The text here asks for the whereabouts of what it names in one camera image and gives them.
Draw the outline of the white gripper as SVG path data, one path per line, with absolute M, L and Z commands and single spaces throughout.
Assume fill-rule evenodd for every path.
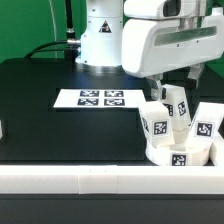
M 186 84 L 197 89 L 205 68 L 203 62 L 224 53 L 224 16 L 205 17 L 201 28 L 179 30 L 180 21 L 130 19 L 122 36 L 122 66 L 126 73 L 143 78 L 153 100 L 166 98 L 161 80 L 167 71 L 191 66 Z

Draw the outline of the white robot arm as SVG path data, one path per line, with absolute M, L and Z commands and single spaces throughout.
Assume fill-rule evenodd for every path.
M 155 100 L 165 97 L 165 72 L 188 67 L 196 82 L 224 54 L 224 8 L 214 0 L 86 0 L 86 8 L 80 67 L 146 78 Z

